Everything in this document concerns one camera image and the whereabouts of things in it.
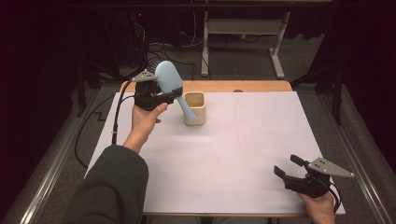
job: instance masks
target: white tabletop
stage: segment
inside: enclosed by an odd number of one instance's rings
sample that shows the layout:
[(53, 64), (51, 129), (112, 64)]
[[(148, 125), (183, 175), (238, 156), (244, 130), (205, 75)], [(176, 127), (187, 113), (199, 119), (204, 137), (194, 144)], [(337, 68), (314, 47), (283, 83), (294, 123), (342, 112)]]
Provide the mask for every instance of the white tabletop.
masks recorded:
[[(89, 168), (111, 144), (117, 93)], [(134, 99), (120, 108), (118, 144), (131, 129)], [(186, 126), (175, 101), (161, 115), (140, 155), (149, 168), (145, 214), (305, 216), (287, 175), (306, 170), (290, 161), (321, 157), (296, 92), (207, 92), (206, 124)], [(344, 214), (341, 206), (337, 214)]]

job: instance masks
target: desk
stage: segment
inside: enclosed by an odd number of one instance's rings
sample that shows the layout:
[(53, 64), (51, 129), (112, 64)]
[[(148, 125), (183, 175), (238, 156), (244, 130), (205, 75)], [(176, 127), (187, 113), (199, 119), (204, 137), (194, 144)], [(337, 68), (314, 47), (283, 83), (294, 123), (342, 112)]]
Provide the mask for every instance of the desk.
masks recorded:
[[(332, 0), (247, 0), (247, 2), (331, 2)], [(225, 2), (225, 0), (210, 0), (210, 2)], [(240, 0), (228, 0), (227, 2), (240, 2)], [(209, 13), (205, 12), (204, 18), (204, 48), (202, 51), (201, 75), (209, 75), (209, 48), (207, 46), (209, 34), (236, 34), (236, 35), (277, 35), (273, 48), (269, 48), (271, 60), (279, 79), (284, 79), (282, 66), (277, 56), (280, 44), (288, 25), (290, 12), (286, 11), (279, 20), (236, 20), (236, 19), (209, 19)]]
[[(303, 217), (303, 202), (274, 175), (278, 165), (303, 177), (290, 161), (320, 151), (296, 92), (286, 81), (185, 81), (206, 91), (206, 124), (186, 126), (177, 102), (161, 114), (140, 155), (149, 167), (145, 215)], [(230, 92), (235, 88), (246, 92)], [(117, 93), (89, 169), (111, 143)], [(120, 108), (118, 143), (127, 137), (133, 98)], [(344, 214), (340, 207), (338, 214)]]

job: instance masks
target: beige cup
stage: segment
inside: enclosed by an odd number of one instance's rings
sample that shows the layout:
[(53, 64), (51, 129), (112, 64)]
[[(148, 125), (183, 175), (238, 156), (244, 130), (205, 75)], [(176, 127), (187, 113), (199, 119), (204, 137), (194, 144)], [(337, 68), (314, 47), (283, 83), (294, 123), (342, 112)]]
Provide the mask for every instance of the beige cup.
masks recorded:
[(195, 119), (187, 120), (184, 116), (184, 122), (187, 125), (202, 125), (206, 120), (206, 98), (205, 93), (201, 91), (189, 91), (184, 93), (184, 99), (195, 114)]

